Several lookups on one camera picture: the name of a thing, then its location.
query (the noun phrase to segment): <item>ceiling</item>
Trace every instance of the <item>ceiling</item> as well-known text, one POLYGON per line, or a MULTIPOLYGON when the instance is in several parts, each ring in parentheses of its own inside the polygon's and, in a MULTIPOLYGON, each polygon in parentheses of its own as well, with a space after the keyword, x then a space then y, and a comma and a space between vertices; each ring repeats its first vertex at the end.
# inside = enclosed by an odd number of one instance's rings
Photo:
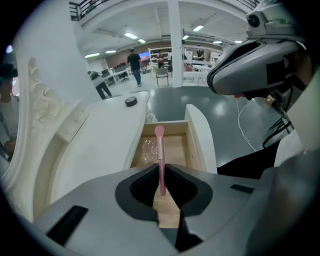
MULTIPOLYGON (((247 23, 231 14, 190 2, 179 2, 179 9, 181 26, 190 35, 189 40, 232 43, 246 39, 247 23), (204 28, 194 32, 197 25, 204 25, 204 28)), ((137 43, 137 40, 124 36, 127 32, 147 42, 168 38, 170 24, 167 2, 133 7, 105 19, 81 42, 80 47, 89 54, 117 50, 137 43)))

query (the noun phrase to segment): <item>railing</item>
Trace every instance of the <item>railing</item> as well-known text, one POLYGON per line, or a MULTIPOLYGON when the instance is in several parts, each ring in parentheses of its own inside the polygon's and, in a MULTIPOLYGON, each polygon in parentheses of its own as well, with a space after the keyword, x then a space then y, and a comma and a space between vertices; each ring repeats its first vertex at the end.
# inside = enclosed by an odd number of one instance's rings
POLYGON ((109 0, 84 0, 81 3, 69 2, 72 21, 80 21, 84 16, 109 0))
POLYGON ((246 7, 250 8, 253 10, 254 8, 257 7, 257 5, 260 3, 258 0, 237 0, 239 3, 245 5, 246 7))

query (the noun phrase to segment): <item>pink makeup brush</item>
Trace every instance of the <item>pink makeup brush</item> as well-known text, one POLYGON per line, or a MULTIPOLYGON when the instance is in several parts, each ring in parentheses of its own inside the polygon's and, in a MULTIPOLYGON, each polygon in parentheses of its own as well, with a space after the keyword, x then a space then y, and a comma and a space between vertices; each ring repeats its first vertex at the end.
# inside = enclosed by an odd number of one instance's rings
POLYGON ((158 164, 159 164, 159 186, 160 186, 160 195, 166 195, 166 184, 165 184, 165 149, 164 149, 164 133, 165 128, 161 125, 158 125, 154 129, 156 136, 156 143, 158 146, 158 164))

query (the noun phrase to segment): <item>white cable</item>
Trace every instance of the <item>white cable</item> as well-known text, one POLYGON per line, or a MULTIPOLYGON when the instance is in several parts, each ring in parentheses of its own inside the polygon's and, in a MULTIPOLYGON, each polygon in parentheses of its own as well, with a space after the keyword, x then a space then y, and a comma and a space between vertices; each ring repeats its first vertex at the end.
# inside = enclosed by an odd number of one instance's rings
POLYGON ((237 111, 238 111, 238 126, 239 126, 239 129, 240 129, 241 133, 242 133, 242 136, 243 136, 244 140, 246 141, 246 143, 248 143, 248 145, 253 149, 253 151, 254 151, 254 152, 257 152, 258 150, 255 149, 255 148, 250 144, 249 139, 245 136, 244 131, 241 129, 241 127, 240 127, 240 120, 239 120, 240 114, 244 111, 244 109, 245 109, 247 106, 252 105, 252 104, 249 104, 249 102, 248 102, 246 105, 243 106, 243 108, 242 108, 241 111, 239 112, 239 105, 238 105, 238 99, 237 99, 237 98, 235 99, 235 102, 236 102, 236 109, 237 109, 237 111))

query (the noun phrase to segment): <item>black tape roll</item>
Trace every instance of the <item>black tape roll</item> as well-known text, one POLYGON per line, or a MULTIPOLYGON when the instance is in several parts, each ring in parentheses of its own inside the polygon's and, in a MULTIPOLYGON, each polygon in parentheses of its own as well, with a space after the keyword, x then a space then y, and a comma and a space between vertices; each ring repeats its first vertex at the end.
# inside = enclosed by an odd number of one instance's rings
POLYGON ((127 107, 132 107, 132 106, 136 105, 136 104, 138 103, 138 101, 137 101, 137 98, 136 98, 136 97, 132 96, 132 97, 127 98, 127 99, 124 101, 124 103, 125 103, 125 105, 126 105, 127 107))

